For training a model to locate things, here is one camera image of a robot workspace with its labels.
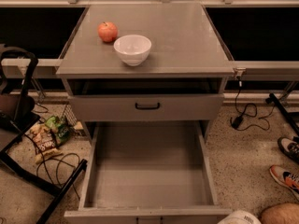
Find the grey drawer cabinet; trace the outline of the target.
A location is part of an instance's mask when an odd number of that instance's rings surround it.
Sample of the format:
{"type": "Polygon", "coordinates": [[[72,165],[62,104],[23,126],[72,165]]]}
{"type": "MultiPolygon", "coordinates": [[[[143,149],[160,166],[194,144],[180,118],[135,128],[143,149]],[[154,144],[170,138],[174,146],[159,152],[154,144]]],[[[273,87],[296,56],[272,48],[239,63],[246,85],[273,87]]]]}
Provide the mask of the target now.
{"type": "MultiPolygon", "coordinates": [[[[57,72],[68,96],[222,94],[233,69],[203,8],[187,3],[107,3],[89,6],[57,72]],[[119,36],[151,41],[138,66],[122,62],[114,47],[97,36],[112,21],[119,36]]],[[[213,120],[197,120],[208,133],[213,120]]],[[[81,121],[88,137],[98,124],[81,121]]]]}

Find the white ceramic bowl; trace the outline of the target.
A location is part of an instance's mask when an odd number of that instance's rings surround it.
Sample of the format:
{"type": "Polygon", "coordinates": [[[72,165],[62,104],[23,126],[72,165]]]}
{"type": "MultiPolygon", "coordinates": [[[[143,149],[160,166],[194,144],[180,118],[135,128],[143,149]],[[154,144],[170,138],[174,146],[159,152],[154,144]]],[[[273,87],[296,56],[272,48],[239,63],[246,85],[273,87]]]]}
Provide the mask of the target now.
{"type": "Polygon", "coordinates": [[[124,35],[114,42],[113,47],[122,62],[138,66],[148,58],[151,41],[143,35],[124,35]]]}

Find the brown snack bag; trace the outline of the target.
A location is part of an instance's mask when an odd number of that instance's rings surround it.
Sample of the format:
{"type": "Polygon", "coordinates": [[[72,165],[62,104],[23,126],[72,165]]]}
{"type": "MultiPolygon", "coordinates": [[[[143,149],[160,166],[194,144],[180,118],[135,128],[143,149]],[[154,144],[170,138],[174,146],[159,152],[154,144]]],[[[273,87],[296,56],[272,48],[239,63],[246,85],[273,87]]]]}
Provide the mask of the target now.
{"type": "Polygon", "coordinates": [[[62,151],[57,148],[55,135],[46,125],[34,125],[30,129],[30,136],[35,144],[36,164],[62,154],[62,151]]]}

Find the black chair frame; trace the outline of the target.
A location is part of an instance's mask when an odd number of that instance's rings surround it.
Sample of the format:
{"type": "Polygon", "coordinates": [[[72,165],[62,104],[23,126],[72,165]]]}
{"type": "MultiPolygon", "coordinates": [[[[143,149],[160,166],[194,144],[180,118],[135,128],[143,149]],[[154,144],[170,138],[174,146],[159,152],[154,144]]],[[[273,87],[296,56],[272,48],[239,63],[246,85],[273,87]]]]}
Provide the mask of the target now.
{"type": "Polygon", "coordinates": [[[50,215],[55,210],[60,200],[65,196],[69,188],[76,181],[80,172],[86,169],[87,161],[80,161],[72,175],[67,179],[66,183],[61,188],[58,188],[54,184],[40,178],[39,176],[33,175],[22,169],[19,164],[12,160],[6,153],[6,148],[11,146],[18,138],[24,135],[25,132],[39,119],[39,116],[32,112],[35,101],[28,95],[28,87],[31,83],[31,79],[37,64],[38,58],[33,53],[18,47],[8,47],[5,44],[0,45],[0,76],[2,78],[0,87],[1,128],[7,130],[8,132],[13,132],[11,140],[0,151],[0,159],[1,162],[3,162],[20,178],[54,196],[53,201],[36,223],[46,224],[50,215]],[[25,78],[22,83],[21,93],[19,95],[8,93],[7,77],[4,74],[2,67],[2,60],[7,55],[15,53],[21,53],[30,60],[25,73],[25,78]]]}

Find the black stand leg right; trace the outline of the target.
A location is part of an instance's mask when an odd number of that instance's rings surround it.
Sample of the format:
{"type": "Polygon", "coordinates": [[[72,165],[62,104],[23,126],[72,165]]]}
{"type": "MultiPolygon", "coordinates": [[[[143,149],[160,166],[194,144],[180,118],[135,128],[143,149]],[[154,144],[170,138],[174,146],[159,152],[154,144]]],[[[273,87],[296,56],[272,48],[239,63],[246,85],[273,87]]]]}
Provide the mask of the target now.
{"type": "Polygon", "coordinates": [[[299,112],[288,112],[274,93],[269,94],[266,102],[268,104],[273,103],[278,108],[284,119],[290,124],[294,132],[299,135],[299,112]]]}

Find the red apple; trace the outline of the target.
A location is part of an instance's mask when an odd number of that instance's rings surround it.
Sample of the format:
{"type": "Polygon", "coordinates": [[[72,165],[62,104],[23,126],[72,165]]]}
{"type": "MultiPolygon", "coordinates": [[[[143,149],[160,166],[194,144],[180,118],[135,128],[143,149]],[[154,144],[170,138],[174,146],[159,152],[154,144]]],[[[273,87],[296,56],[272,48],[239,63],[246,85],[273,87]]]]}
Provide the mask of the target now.
{"type": "Polygon", "coordinates": [[[111,21],[104,21],[98,25],[97,32],[103,42],[113,42],[118,36],[118,28],[111,21]]]}

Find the grey drawer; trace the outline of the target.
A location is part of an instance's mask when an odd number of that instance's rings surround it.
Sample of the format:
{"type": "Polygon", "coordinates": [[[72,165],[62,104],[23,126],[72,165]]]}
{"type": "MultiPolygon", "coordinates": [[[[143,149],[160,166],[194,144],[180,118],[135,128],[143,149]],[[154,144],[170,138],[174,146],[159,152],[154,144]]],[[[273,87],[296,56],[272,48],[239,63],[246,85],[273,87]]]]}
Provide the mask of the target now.
{"type": "Polygon", "coordinates": [[[71,224],[217,224],[217,200],[197,121],[110,122],[95,129],[71,224]]]}
{"type": "Polygon", "coordinates": [[[223,100],[222,94],[69,98],[75,116],[81,121],[213,120],[223,100]]]}

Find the grey top drawer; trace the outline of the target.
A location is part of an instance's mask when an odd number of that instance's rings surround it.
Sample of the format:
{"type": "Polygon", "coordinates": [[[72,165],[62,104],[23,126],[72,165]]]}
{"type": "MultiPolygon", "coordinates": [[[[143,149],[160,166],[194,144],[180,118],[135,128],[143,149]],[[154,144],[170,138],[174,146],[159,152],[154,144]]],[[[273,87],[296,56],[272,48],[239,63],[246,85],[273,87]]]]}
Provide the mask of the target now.
{"type": "Polygon", "coordinates": [[[75,116],[81,121],[213,120],[223,100],[222,94],[69,98],[75,116]]]}

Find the bare human knee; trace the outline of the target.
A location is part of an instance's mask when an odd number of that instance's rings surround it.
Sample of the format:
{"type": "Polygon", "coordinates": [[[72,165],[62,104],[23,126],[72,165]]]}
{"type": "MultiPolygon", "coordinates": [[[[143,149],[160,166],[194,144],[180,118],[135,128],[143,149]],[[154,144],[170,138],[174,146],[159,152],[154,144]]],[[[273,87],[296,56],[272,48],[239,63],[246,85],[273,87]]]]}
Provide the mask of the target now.
{"type": "Polygon", "coordinates": [[[260,217],[262,224],[299,224],[299,204],[283,203],[266,208],[260,217]]]}

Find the green chip bag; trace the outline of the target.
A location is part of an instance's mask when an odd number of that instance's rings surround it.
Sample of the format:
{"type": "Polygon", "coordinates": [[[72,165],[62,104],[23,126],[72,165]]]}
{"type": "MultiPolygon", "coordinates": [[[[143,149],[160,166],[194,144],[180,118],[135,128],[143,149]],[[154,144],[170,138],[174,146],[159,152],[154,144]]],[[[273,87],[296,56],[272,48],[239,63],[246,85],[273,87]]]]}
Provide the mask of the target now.
{"type": "Polygon", "coordinates": [[[54,133],[58,146],[64,144],[70,138],[70,130],[66,117],[59,118],[51,116],[46,120],[45,124],[54,133]]]}

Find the orange white sneaker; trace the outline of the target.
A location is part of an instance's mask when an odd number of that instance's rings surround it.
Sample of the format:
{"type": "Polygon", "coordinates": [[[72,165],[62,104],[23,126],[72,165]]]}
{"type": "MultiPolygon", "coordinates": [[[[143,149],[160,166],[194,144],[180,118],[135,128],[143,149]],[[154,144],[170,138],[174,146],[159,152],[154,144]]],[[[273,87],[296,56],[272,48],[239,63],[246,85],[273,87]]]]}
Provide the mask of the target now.
{"type": "Polygon", "coordinates": [[[299,176],[280,167],[272,165],[269,173],[280,186],[287,188],[299,200],[299,176]]]}

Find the grey black sneaker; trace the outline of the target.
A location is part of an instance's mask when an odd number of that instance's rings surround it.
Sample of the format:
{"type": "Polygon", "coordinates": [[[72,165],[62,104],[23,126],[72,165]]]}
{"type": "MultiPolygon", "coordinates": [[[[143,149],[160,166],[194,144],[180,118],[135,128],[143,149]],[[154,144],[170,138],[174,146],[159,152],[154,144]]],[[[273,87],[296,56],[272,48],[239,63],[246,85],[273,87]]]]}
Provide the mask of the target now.
{"type": "Polygon", "coordinates": [[[278,147],[283,154],[291,160],[299,163],[299,144],[287,137],[278,139],[278,147]]]}

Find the white cap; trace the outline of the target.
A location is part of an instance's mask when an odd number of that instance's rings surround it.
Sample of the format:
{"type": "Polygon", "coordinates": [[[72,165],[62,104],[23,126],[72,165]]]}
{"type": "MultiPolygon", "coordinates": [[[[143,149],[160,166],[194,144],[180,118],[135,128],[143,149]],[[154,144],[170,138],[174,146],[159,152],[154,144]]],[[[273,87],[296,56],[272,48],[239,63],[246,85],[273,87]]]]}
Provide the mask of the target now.
{"type": "Polygon", "coordinates": [[[225,217],[218,224],[262,224],[253,214],[237,210],[225,217]]]}

